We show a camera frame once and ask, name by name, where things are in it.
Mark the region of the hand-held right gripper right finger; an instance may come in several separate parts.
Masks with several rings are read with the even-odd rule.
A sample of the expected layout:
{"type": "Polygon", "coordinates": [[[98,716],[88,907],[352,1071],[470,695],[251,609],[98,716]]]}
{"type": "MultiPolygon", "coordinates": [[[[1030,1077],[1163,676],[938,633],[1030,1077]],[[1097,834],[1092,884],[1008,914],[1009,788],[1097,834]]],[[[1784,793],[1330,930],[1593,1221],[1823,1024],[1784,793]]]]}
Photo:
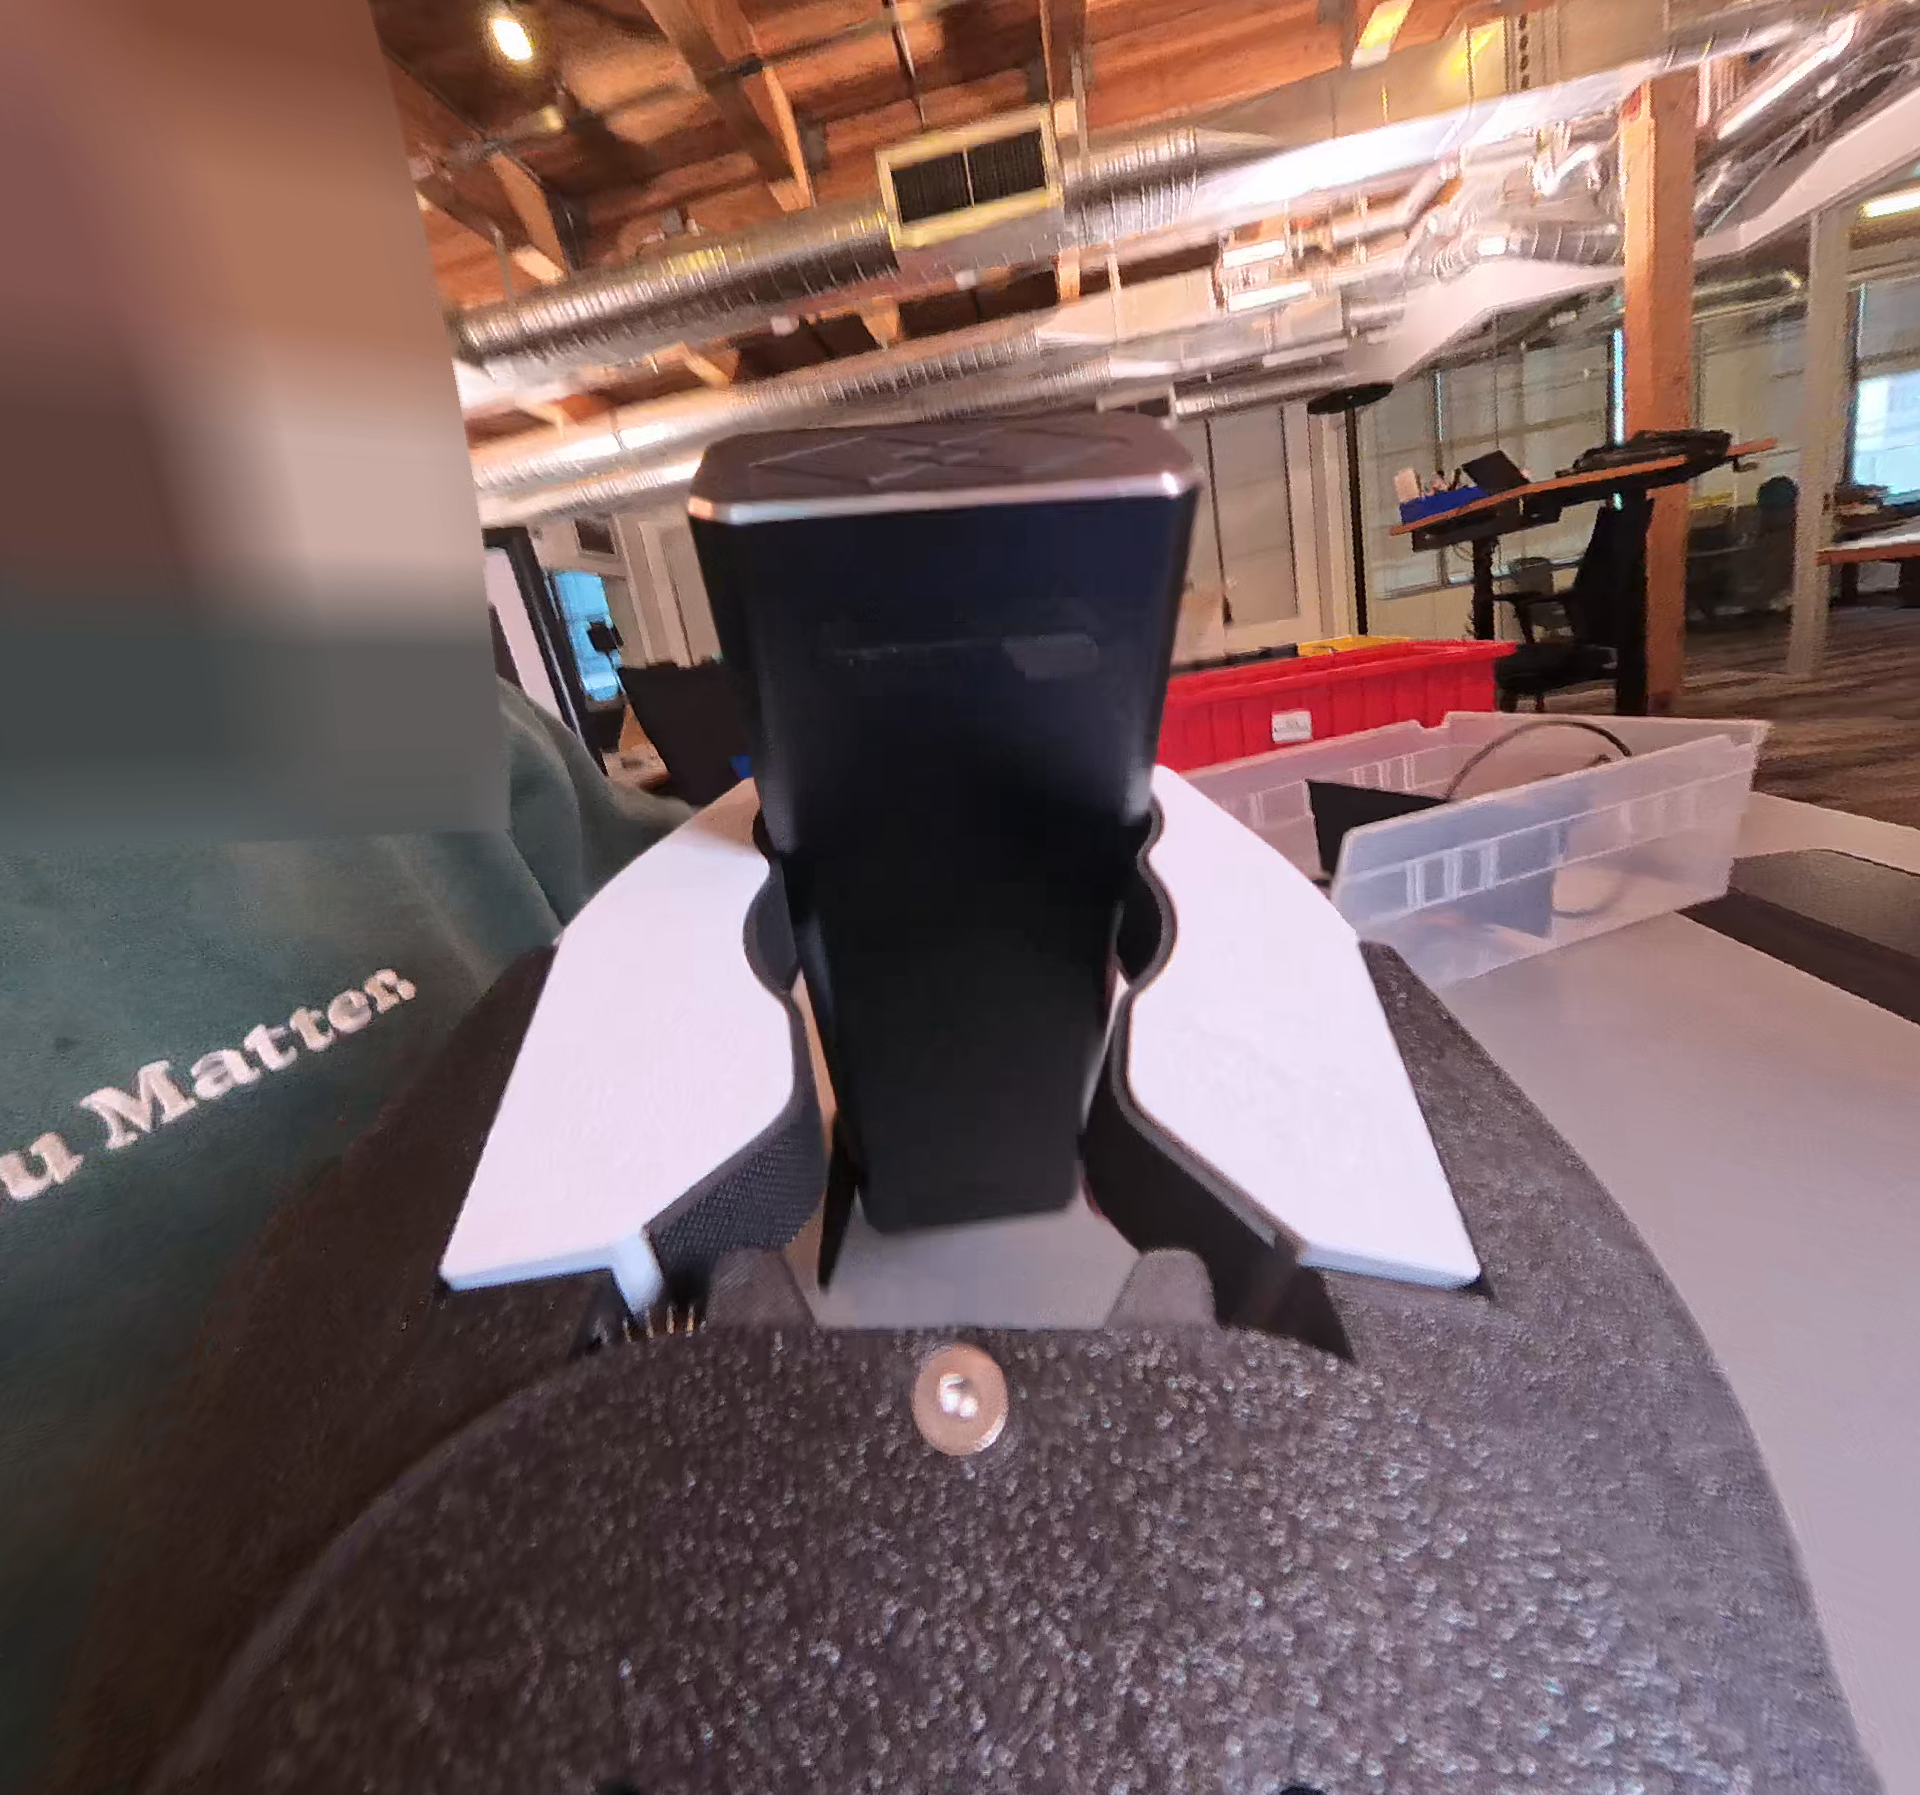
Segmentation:
{"type": "Polygon", "coordinates": [[[1218,1296],[1299,1270],[1459,1292],[1482,1256],[1351,929],[1197,784],[1152,777],[1085,1199],[1218,1296]]]}

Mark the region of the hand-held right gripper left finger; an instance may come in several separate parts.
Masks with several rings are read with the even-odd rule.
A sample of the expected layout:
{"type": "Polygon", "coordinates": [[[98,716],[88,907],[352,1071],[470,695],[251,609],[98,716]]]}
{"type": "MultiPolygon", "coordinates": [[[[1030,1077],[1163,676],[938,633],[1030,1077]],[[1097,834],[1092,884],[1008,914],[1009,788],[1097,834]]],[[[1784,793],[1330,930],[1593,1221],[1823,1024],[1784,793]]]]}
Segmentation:
{"type": "Polygon", "coordinates": [[[607,1276],[702,1296],[824,1192],[824,1124],[776,865],[744,780],[562,930],[454,1221],[454,1292],[607,1276]]]}

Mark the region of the clear plastic bin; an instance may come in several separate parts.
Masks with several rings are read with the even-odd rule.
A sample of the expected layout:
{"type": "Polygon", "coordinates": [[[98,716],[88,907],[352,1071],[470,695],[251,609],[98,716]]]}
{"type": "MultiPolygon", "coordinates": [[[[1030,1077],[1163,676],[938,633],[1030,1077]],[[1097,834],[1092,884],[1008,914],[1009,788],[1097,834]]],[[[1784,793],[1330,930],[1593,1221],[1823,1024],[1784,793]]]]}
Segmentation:
{"type": "Polygon", "coordinates": [[[1763,718],[1452,712],[1194,770],[1430,991],[1730,888],[1763,718]],[[1310,780],[1447,798],[1360,827],[1318,871],[1310,780]]]}

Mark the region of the black multi-port usb hub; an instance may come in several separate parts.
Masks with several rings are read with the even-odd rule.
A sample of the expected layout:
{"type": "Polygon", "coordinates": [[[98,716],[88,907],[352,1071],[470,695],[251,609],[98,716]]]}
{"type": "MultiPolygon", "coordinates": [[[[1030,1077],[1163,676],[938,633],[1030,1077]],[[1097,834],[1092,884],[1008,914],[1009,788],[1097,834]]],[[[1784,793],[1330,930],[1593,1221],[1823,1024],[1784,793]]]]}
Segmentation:
{"type": "Polygon", "coordinates": [[[827,1062],[820,1253],[1069,1208],[1197,461],[1145,415],[721,437],[684,514],[827,1062]]]}

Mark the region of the black flat box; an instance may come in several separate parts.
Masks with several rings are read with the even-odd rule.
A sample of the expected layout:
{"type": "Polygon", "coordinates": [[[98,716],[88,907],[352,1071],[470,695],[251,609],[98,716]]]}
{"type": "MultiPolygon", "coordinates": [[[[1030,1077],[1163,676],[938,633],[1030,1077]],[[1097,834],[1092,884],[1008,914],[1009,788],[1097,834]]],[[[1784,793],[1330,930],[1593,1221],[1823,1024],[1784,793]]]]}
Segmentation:
{"type": "Polygon", "coordinates": [[[1330,875],[1341,869],[1341,848],[1351,832],[1430,815],[1452,801],[1421,798],[1421,793],[1364,788],[1364,784],[1349,784],[1349,780],[1310,780],[1308,805],[1310,805],[1310,840],[1313,840],[1318,871],[1330,875]]]}

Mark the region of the black folded panels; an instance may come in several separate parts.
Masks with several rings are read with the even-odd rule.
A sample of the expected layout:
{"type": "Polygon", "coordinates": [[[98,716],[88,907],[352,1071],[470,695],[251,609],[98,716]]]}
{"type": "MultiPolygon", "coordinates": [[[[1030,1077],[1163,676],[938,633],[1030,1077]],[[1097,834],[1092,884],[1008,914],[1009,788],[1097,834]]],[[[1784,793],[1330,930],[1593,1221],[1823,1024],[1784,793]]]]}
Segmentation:
{"type": "Polygon", "coordinates": [[[721,661],[622,661],[618,681],[678,801],[707,807],[750,780],[753,734],[721,661]]]}

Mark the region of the red storage bin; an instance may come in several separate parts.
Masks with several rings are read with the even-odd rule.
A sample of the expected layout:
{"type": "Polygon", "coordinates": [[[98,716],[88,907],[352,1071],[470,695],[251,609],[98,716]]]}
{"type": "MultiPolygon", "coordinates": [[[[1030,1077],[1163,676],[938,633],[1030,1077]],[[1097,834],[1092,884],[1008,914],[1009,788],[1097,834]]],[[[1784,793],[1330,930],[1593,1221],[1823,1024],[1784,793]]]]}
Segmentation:
{"type": "Polygon", "coordinates": [[[1190,777],[1391,726],[1496,708],[1499,638],[1416,638],[1380,656],[1264,653],[1165,681],[1158,761],[1190,777]]]}

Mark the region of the black office chair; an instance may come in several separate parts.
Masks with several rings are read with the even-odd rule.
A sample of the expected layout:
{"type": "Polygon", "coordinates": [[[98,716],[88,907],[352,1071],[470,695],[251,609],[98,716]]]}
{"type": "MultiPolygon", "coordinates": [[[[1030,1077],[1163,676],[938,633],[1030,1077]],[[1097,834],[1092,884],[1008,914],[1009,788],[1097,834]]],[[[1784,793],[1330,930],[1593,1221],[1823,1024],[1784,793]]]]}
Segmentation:
{"type": "Polygon", "coordinates": [[[1520,621],[1520,650],[1491,670],[1499,712],[1544,712],[1550,695],[1608,676],[1612,712],[1644,716],[1644,528],[1644,497],[1601,506],[1567,588],[1535,564],[1496,593],[1520,621]]]}

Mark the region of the wooden top standing desk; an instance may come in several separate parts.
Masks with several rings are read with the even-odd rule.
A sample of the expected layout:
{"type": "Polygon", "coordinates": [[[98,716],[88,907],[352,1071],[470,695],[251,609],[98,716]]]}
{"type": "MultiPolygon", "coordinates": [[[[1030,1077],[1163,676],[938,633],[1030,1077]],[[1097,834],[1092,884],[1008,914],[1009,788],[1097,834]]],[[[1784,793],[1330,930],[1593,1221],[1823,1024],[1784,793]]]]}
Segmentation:
{"type": "Polygon", "coordinates": [[[1443,555],[1462,546],[1471,555],[1471,633],[1474,638],[1496,634],[1496,546],[1556,527],[1564,514],[1601,508],[1622,497],[1655,497],[1663,489],[1690,489],[1713,470],[1742,470],[1772,454],[1775,440],[1734,440],[1724,431],[1644,431],[1622,443],[1589,448],[1587,465],[1513,479],[1471,498],[1430,497],[1405,508],[1396,537],[1406,537],[1416,555],[1443,555]]]}

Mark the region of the black floor lamp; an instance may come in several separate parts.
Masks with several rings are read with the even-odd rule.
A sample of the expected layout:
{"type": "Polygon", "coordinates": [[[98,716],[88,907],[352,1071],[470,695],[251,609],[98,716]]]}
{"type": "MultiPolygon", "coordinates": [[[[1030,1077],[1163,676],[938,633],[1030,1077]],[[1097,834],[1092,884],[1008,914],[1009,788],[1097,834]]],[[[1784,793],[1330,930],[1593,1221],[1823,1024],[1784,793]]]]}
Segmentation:
{"type": "Polygon", "coordinates": [[[1343,528],[1351,571],[1351,634],[1369,634],[1364,508],[1358,421],[1391,394],[1391,381],[1336,386],[1308,399],[1308,415],[1341,422],[1343,448],[1343,528]]]}

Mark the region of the silver ceiling ducts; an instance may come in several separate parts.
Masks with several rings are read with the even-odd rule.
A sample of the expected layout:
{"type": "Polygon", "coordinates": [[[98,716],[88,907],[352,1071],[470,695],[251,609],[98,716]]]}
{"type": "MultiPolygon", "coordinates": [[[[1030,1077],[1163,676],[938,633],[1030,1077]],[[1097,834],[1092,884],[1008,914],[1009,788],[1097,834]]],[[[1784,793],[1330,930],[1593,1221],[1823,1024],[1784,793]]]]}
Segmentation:
{"type": "Polygon", "coordinates": [[[1622,102],[1664,74],[1755,54],[1759,75],[1710,125],[1710,252],[1747,252],[1798,222],[1817,171],[1759,171],[1742,225],[1734,174],[1769,129],[1878,80],[1882,37],[1917,35],[1917,0],[1491,0],[1443,37],[1396,47],[1231,102],[1197,125],[1085,135],[1049,102],[1065,208],[1049,225],[976,235],[920,255],[886,242],[878,186],[736,235],[684,235],[618,268],[454,313],[462,406],[526,411],[668,354],[768,335],[803,318],[885,313],[924,292],[1024,279],[1074,263],[1203,255],[1141,286],[1057,302],[979,326],[827,354],[702,399],[614,406],[578,431],[475,448],[489,528],[618,514],[688,483],[696,454],[750,428],[891,415],[976,415],[1044,399],[1152,399],[1202,374],[1369,378],[1421,366],[1452,335],[1522,297],[1620,272],[1620,174],[1601,165],[1622,102]]]}

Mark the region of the ceiling air vent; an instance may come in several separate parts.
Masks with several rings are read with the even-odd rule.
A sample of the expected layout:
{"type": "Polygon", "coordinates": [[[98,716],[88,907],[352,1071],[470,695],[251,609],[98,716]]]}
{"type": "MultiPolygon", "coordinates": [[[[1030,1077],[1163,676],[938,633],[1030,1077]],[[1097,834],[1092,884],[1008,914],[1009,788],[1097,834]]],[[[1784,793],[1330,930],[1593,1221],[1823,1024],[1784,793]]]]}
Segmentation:
{"type": "Polygon", "coordinates": [[[875,186],[897,255],[1049,225],[1065,208],[1054,109],[1024,105],[886,145],[875,153],[875,186]]]}

